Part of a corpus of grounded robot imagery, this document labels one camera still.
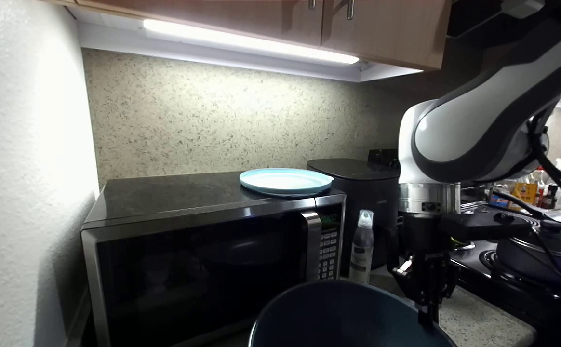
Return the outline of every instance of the wall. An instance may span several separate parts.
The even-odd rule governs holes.
[[[100,181],[366,158],[423,99],[98,50],[84,70]]]
[[[547,120],[549,158],[561,158],[561,108],[555,108]]]
[[[63,345],[94,193],[75,25],[48,4],[0,0],[0,347]]]

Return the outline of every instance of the microwave handle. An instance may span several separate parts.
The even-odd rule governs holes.
[[[300,212],[300,218],[306,234],[304,280],[314,282],[317,280],[321,222],[316,212]]]

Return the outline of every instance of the cable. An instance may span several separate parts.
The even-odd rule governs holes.
[[[533,259],[535,262],[539,262],[543,268],[551,270],[556,278],[561,278],[561,268],[556,266],[553,255],[549,253],[549,249],[545,247],[543,239],[537,235],[537,232],[531,230],[531,235],[535,239],[535,243],[543,249],[547,262],[543,262],[541,259],[537,259],[535,255],[528,253],[524,247],[518,247],[524,255],[528,255],[530,259]]]
[[[561,187],[561,172],[547,160],[543,145],[539,143],[539,137],[535,133],[537,120],[543,116],[545,112],[541,112],[539,116],[533,116],[531,122],[528,122],[528,141],[530,141],[531,153],[535,154],[535,160],[549,174],[549,178]]]
[[[561,228],[561,222],[558,220],[553,220],[551,216],[535,210],[533,207],[522,203],[520,199],[512,197],[512,195],[506,195],[506,193],[501,193],[501,191],[491,191],[491,195],[499,197],[499,199],[504,199],[504,201],[510,201],[512,205],[524,208],[531,218],[535,220],[547,220],[547,222],[553,222]]]

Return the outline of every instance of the microwave control panel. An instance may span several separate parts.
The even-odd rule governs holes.
[[[337,274],[339,232],[323,230],[319,235],[317,278],[333,280]]]
[[[335,280],[339,274],[341,218],[321,214],[319,224],[317,280]]]

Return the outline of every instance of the speckled backsplash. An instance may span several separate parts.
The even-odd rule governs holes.
[[[362,85],[84,50],[100,183],[304,168],[396,143],[416,97]]]

